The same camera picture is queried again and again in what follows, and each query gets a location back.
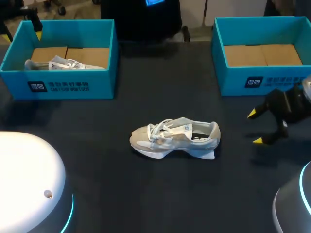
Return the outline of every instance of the black tabletop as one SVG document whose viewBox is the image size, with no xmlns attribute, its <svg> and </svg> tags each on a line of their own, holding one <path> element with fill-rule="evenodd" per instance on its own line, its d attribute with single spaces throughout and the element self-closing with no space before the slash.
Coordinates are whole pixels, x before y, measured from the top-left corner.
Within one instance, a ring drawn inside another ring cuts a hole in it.
<svg viewBox="0 0 311 233">
<path fill-rule="evenodd" d="M 274 233 L 273 198 L 310 159 L 311 121 L 273 146 L 254 145 L 276 128 L 273 117 L 247 120 L 263 97 L 220 96 L 209 42 L 127 45 L 122 54 L 113 100 L 13 101 L 2 110 L 2 130 L 37 135 L 60 154 L 77 232 Z M 217 159 L 132 152 L 131 131 L 179 117 L 219 124 Z"/>
</svg>

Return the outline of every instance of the gray sneaker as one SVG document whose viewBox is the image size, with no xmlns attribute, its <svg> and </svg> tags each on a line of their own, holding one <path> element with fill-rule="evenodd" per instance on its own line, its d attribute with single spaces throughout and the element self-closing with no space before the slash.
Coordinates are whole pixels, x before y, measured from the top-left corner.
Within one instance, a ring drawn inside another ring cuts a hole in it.
<svg viewBox="0 0 311 233">
<path fill-rule="evenodd" d="M 220 142 L 216 122 L 207 123 L 179 118 L 149 124 L 132 132 L 131 146 L 143 155 L 162 159 L 174 150 L 183 150 L 193 157 L 214 159 Z"/>
<path fill-rule="evenodd" d="M 104 69 L 98 66 L 86 65 L 72 59 L 55 56 L 50 62 L 36 63 L 32 60 L 25 62 L 25 70 L 71 70 L 71 69 Z"/>
</svg>

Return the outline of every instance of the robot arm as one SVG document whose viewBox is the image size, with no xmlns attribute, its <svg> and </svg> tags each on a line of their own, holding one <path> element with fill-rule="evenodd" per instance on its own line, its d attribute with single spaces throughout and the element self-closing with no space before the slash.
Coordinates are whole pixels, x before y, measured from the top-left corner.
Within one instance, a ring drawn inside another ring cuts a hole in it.
<svg viewBox="0 0 311 233">
<path fill-rule="evenodd" d="M 255 107 L 247 118 L 256 119 L 268 110 L 276 119 L 277 130 L 263 135 L 253 143 L 270 145 L 280 138 L 286 138 L 287 124 L 294 124 L 311 116 L 311 76 L 296 83 L 286 92 L 273 90 L 265 97 L 264 103 Z"/>
</svg>

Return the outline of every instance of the shoelace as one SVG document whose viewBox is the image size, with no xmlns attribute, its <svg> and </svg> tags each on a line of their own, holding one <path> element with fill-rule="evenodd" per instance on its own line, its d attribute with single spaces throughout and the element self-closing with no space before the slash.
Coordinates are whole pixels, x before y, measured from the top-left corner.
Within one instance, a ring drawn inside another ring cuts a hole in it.
<svg viewBox="0 0 311 233">
<path fill-rule="evenodd" d="M 147 134 L 148 134 L 148 139 L 149 141 L 155 141 L 158 139 L 168 139 L 172 140 L 172 137 L 165 137 L 165 136 L 160 136 L 159 133 L 161 130 L 165 130 L 166 132 L 170 133 L 171 129 L 169 128 L 170 125 L 166 125 L 166 123 L 172 121 L 171 119 L 167 119 L 162 121 L 161 123 L 157 125 L 149 124 L 147 126 Z"/>
<path fill-rule="evenodd" d="M 73 63 L 70 63 L 70 62 L 67 63 L 70 69 L 73 69 L 75 66 L 78 66 L 79 69 L 85 69 L 85 65 L 83 65 L 81 62 L 77 62 L 76 60 L 72 60 L 72 59 L 68 59 L 68 61 L 73 62 Z"/>
</svg>

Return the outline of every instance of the cyan storage box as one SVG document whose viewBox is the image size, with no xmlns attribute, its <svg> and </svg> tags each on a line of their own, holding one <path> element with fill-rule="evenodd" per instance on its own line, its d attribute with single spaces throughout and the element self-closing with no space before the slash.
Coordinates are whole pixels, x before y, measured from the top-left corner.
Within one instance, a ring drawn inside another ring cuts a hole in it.
<svg viewBox="0 0 311 233">
<path fill-rule="evenodd" d="M 19 25 L 0 67 L 16 100 L 112 99 L 118 41 L 113 20 L 47 20 L 38 41 L 31 21 Z M 35 48 L 109 48 L 106 70 L 23 71 Z"/>
<path fill-rule="evenodd" d="M 226 45 L 293 44 L 302 66 L 230 67 Z M 216 18 L 212 57 L 222 96 L 288 90 L 311 74 L 311 24 L 306 17 Z"/>
</svg>

